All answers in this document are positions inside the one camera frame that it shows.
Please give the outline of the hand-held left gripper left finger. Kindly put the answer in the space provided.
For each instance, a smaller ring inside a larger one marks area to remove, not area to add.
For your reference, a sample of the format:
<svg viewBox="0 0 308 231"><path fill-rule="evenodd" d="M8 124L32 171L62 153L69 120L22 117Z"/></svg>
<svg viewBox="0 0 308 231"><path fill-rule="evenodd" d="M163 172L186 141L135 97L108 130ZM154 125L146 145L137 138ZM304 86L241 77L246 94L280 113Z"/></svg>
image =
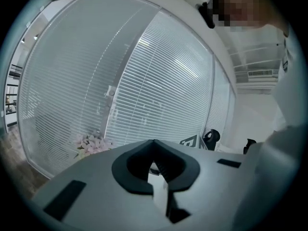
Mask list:
<svg viewBox="0 0 308 231"><path fill-rule="evenodd" d="M123 189L112 174L127 144L90 155L50 179L35 194L35 214L52 231L160 231L172 226L152 196Z"/></svg>

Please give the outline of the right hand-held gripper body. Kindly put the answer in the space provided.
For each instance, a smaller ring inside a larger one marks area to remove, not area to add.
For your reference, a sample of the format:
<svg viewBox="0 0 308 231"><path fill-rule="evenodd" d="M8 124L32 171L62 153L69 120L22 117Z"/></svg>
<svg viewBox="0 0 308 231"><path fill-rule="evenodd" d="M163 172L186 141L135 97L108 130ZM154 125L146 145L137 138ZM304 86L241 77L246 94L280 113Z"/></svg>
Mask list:
<svg viewBox="0 0 308 231"><path fill-rule="evenodd" d="M199 134L196 134L189 138L181 140L180 144L189 146L189 147L198 148L198 149L204 149L204 150L207 149L202 137Z"/></svg>

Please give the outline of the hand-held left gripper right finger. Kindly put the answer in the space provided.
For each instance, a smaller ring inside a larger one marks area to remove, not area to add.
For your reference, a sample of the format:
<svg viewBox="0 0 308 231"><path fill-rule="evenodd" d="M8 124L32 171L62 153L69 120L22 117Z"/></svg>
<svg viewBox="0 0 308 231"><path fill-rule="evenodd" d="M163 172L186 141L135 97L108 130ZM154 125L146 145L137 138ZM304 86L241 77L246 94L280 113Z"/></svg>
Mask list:
<svg viewBox="0 0 308 231"><path fill-rule="evenodd" d="M167 183L156 231L234 231L244 192L244 155L153 141L154 162Z"/></svg>

